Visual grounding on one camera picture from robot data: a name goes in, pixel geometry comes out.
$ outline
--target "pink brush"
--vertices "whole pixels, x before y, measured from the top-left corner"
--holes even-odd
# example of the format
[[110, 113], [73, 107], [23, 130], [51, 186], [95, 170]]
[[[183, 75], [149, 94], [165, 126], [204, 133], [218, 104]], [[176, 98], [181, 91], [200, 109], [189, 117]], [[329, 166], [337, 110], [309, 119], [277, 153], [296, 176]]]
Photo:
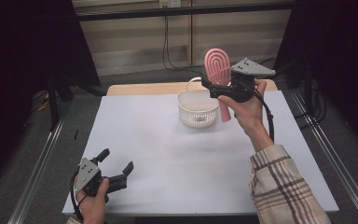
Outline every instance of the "pink brush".
[[[206, 76], [214, 85], [226, 86], [231, 80], [231, 65], [227, 54], [221, 49], [210, 49], [204, 58]], [[231, 120], [226, 104], [219, 102], [222, 121]]]

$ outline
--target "plaid sleeve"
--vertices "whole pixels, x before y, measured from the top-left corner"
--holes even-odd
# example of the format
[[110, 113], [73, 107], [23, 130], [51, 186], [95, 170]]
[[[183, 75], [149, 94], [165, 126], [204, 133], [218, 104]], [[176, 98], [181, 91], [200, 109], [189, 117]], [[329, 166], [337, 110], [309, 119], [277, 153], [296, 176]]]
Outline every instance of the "plaid sleeve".
[[249, 161], [249, 189], [260, 223], [331, 223], [282, 146], [267, 147]]

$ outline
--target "round basket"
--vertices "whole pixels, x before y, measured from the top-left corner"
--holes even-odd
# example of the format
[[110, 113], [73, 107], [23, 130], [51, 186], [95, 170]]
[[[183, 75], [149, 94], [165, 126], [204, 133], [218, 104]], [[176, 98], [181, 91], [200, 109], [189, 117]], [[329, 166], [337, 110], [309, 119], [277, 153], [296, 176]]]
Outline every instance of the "round basket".
[[208, 90], [189, 90], [188, 85], [200, 77], [192, 78], [185, 91], [178, 93], [179, 116], [182, 122], [193, 128], [205, 128], [217, 118], [217, 99], [211, 98]]

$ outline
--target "white tabletop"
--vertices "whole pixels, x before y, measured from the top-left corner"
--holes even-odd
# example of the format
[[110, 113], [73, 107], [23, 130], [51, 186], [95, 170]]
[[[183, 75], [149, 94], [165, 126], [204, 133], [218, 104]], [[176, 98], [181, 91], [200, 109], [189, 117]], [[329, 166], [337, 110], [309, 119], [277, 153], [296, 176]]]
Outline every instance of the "white tabletop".
[[[282, 93], [268, 91], [265, 100], [274, 116], [275, 142], [296, 161], [322, 208], [337, 211]], [[119, 175], [129, 161], [134, 163], [128, 187], [109, 194], [108, 214], [255, 214], [247, 188], [251, 172], [247, 158], [254, 150], [235, 119], [225, 123], [218, 119], [198, 130], [179, 119], [176, 94], [106, 96], [84, 157], [92, 159], [105, 148], [111, 154], [99, 164], [103, 175]], [[69, 196], [62, 212], [74, 212]]]

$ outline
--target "basket handle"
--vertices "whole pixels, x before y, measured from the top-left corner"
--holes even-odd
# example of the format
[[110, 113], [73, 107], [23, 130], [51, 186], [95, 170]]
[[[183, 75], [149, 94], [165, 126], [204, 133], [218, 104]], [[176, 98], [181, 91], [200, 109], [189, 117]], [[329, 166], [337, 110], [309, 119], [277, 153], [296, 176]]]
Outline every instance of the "basket handle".
[[190, 83], [192, 83], [192, 82], [194, 82], [194, 81], [201, 81], [201, 77], [193, 77], [193, 78], [191, 78], [191, 79], [188, 81], [187, 85], [186, 85], [186, 91], [188, 91], [188, 85], [190, 85]]

